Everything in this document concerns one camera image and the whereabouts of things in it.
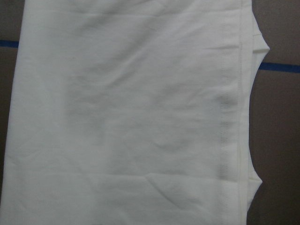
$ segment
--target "white t-shirt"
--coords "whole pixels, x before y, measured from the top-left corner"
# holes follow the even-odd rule
[[[0,225],[242,225],[261,180],[250,0],[26,0]]]

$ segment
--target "brown surface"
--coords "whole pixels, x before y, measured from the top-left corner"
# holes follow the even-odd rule
[[[252,0],[270,52],[265,62],[300,65],[300,0]]]
[[[2,190],[5,139],[17,49],[0,47],[0,191]]]
[[[260,70],[250,102],[250,152],[263,184],[248,225],[300,225],[300,74]]]
[[[20,38],[24,0],[0,0],[0,40]]]
[[[0,39],[18,40],[23,3],[0,0]],[[253,0],[253,11],[271,48],[264,61],[300,65],[300,0]],[[16,52],[0,48],[1,156]],[[247,224],[300,225],[300,74],[258,72],[251,94],[250,149],[263,184]]]

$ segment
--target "white fabric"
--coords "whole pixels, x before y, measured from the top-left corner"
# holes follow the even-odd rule
[[[261,183],[249,0],[26,0],[0,225],[242,225]]]

